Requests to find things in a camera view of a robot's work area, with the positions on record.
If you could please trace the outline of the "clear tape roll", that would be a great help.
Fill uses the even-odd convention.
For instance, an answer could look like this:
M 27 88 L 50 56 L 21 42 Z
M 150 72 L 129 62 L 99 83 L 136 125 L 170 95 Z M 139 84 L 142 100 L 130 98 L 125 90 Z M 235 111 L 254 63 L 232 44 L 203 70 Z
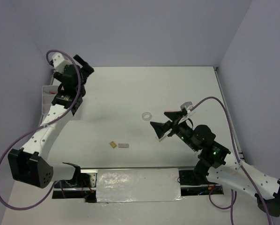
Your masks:
M 150 112 L 144 112 L 142 115 L 141 115 L 141 119 L 143 121 L 150 121 L 152 119 L 152 114 Z

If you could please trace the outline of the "yellow eraser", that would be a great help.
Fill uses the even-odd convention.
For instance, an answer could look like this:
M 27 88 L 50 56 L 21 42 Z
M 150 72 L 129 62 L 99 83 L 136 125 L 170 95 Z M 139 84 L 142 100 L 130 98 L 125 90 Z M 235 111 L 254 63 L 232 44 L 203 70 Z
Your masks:
M 117 147 L 117 145 L 116 145 L 116 143 L 115 142 L 110 142 L 110 146 L 112 147 L 112 148 L 115 148 L 115 147 Z

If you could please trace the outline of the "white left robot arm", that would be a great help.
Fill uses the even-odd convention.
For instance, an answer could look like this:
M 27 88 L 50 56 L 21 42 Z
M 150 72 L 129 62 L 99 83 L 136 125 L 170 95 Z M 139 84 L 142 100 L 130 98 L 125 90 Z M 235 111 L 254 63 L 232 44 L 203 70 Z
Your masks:
M 41 129 L 19 149 L 12 149 L 7 158 L 15 181 L 44 188 L 56 177 L 57 171 L 49 165 L 49 152 L 61 130 L 78 111 L 86 94 L 85 84 L 94 69 L 79 55 L 71 60 L 61 53 L 54 53 L 50 64 L 53 77 L 60 82 Z

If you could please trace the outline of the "grey eraser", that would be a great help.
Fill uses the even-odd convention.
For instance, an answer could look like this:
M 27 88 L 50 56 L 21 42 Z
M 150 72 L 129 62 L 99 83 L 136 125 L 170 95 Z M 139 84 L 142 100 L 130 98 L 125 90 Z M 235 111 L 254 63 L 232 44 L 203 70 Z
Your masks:
M 129 144 L 128 143 L 119 143 L 118 147 L 119 148 L 129 148 Z

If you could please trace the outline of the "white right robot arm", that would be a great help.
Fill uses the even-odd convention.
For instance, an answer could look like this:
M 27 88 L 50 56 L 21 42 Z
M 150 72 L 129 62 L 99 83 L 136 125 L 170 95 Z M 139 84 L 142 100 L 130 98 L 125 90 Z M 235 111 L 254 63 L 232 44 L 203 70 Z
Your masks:
M 235 191 L 256 198 L 258 207 L 273 217 L 280 216 L 280 179 L 266 175 L 243 160 L 237 161 L 234 152 L 215 141 L 216 135 L 207 125 L 188 125 L 186 111 L 164 112 L 169 118 L 165 123 L 150 122 L 159 139 L 176 135 L 194 152 L 198 162 L 193 174 L 182 173 L 180 182 L 189 178 L 198 183 L 218 183 Z

